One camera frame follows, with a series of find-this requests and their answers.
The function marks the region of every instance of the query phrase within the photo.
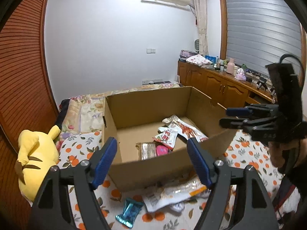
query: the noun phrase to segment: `bed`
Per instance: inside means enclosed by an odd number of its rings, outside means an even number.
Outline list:
[[[60,168],[74,167],[83,159],[90,159],[93,152],[101,146],[101,127],[103,125],[102,109],[104,98],[111,94],[127,93],[139,90],[168,89],[178,87],[177,83],[145,85],[139,88],[113,91],[102,94],[92,94],[73,97],[69,101],[66,116],[62,123],[62,131],[56,141],[56,147],[60,151],[58,166]],[[267,147],[260,142],[253,142],[248,134],[237,131],[233,141],[224,153],[225,161],[229,166],[244,168],[253,165],[261,177],[269,196],[273,199],[278,191],[283,175],[274,168],[270,161],[270,153]],[[85,229],[76,200],[73,186],[69,186],[69,196],[76,226]],[[228,226],[231,217],[235,197],[235,186],[231,188],[230,200],[226,208],[221,229]],[[115,215],[122,213],[126,197],[142,200],[143,190],[135,190],[126,193],[119,191],[109,176],[105,182],[95,190],[98,204],[111,229],[123,229],[124,225],[115,220]],[[143,207],[139,213],[134,229],[194,229],[203,209],[206,206],[206,198],[194,197],[185,202],[185,209],[176,213],[168,207],[155,213],[148,213]],[[279,212],[296,211],[299,201],[297,189],[291,194]]]

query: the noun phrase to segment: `blue gripper pad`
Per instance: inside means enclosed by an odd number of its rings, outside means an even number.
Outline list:
[[[113,162],[117,152],[116,139],[109,137],[101,151],[104,151],[104,153],[95,168],[94,179],[92,181],[92,186],[94,189],[97,189],[98,186],[101,185],[106,178],[111,163]]]
[[[212,156],[205,150],[201,149],[200,147],[197,148],[198,146],[198,142],[196,140],[196,138],[190,138],[187,142],[187,151],[188,151],[188,155],[191,159],[191,162],[194,166],[194,169],[201,181],[202,184],[206,185],[207,188],[211,188],[211,186],[213,185],[213,182],[211,180],[210,177],[210,168],[207,165],[205,159],[203,158],[203,155],[206,155],[209,159],[209,161],[211,162],[211,165],[213,167],[213,158]]]
[[[242,107],[242,108],[228,108],[226,110],[226,115],[229,117],[248,117],[252,114],[252,110]]]

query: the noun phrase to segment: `yellow plush toy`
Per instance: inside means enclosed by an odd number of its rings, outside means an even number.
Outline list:
[[[55,125],[48,134],[24,130],[19,135],[15,171],[19,177],[20,191],[32,202],[48,170],[59,159],[53,142],[59,133],[60,129]]]

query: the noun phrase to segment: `metal screw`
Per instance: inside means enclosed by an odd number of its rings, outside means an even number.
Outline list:
[[[216,161],[215,161],[215,164],[216,164],[217,166],[223,166],[223,165],[224,165],[224,162],[223,162],[222,160],[216,160]]]
[[[59,168],[59,167],[58,167],[58,166],[55,166],[55,165],[54,165],[54,166],[51,166],[51,167],[50,167],[50,171],[55,172],[55,171],[58,170],[58,168]]]
[[[89,165],[89,163],[90,163],[89,160],[83,160],[80,162],[81,166],[87,166]]]
[[[254,166],[248,165],[248,171],[252,171],[254,169]]]

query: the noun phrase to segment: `fan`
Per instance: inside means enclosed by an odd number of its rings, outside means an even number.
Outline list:
[[[194,47],[195,47],[195,51],[196,51],[197,53],[199,53],[199,40],[196,40],[196,41],[194,42]]]

